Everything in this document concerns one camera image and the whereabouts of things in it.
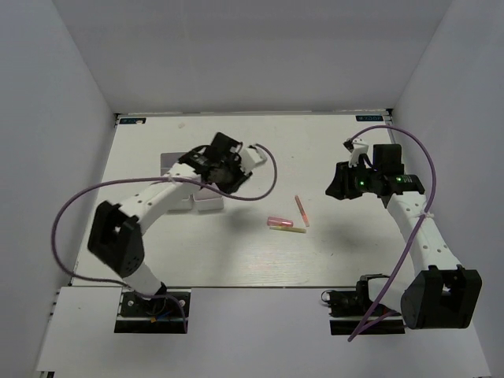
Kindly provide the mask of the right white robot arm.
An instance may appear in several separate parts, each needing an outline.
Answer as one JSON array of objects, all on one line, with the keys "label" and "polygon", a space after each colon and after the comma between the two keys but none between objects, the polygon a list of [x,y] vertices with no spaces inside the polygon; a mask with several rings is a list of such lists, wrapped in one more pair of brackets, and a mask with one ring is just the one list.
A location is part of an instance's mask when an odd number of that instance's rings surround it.
[{"label": "right white robot arm", "polygon": [[409,284],[389,284],[384,274],[362,276],[350,305],[372,314],[379,308],[402,315],[411,329],[467,328],[482,288],[475,269],[466,269],[444,241],[432,216],[420,179],[408,175],[398,144],[369,146],[362,139],[346,141],[348,161],[337,164],[326,195],[338,200],[376,195],[409,246],[413,263]]}]

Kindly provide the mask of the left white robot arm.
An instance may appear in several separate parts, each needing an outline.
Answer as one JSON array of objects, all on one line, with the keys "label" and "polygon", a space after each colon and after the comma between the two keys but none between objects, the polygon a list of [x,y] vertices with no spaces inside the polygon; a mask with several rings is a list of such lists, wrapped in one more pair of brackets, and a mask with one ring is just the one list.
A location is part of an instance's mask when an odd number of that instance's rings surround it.
[{"label": "left white robot arm", "polygon": [[141,293],[139,304],[150,314],[160,313],[167,297],[145,262],[143,235],[149,227],[202,183],[232,194],[267,161],[256,146],[243,147],[221,132],[202,149],[186,152],[165,175],[130,198],[116,204],[102,202],[94,214],[88,250]]}]

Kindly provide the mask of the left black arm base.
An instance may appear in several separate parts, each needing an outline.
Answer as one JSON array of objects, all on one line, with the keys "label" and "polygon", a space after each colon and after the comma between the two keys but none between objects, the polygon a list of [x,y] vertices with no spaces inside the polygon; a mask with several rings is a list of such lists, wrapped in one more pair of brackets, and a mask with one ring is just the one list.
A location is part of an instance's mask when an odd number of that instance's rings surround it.
[{"label": "left black arm base", "polygon": [[117,334],[184,334],[191,304],[190,291],[170,291],[170,299],[146,300],[130,291],[120,297],[114,332]]}]

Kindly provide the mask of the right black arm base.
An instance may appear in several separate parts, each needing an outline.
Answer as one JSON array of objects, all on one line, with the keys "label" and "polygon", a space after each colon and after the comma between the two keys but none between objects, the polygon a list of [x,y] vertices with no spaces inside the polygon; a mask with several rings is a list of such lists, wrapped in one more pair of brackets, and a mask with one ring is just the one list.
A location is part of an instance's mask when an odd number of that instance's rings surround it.
[{"label": "right black arm base", "polygon": [[[350,336],[360,319],[372,305],[369,299],[369,281],[385,279],[383,274],[361,276],[356,286],[347,289],[329,289],[321,293],[321,302],[329,308],[331,335]],[[402,335],[405,325],[400,314],[389,316],[380,323],[365,329],[360,335]]]}]

